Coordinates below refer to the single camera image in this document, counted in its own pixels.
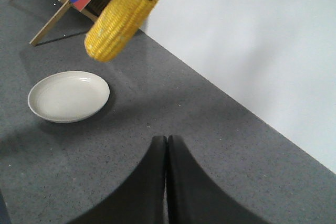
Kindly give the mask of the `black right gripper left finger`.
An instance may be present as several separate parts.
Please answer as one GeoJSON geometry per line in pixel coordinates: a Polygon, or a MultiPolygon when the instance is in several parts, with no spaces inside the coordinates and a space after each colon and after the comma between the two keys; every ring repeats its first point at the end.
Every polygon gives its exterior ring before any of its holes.
{"type": "Polygon", "coordinates": [[[70,223],[163,223],[167,138],[155,136],[134,171],[106,199],[70,223]]]}

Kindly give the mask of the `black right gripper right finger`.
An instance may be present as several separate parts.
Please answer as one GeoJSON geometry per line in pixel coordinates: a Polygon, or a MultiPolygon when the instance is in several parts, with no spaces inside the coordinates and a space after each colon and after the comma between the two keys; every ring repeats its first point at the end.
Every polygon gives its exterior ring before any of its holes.
{"type": "Polygon", "coordinates": [[[182,137],[169,136],[167,151],[169,223],[267,223],[212,181],[182,137]]]}

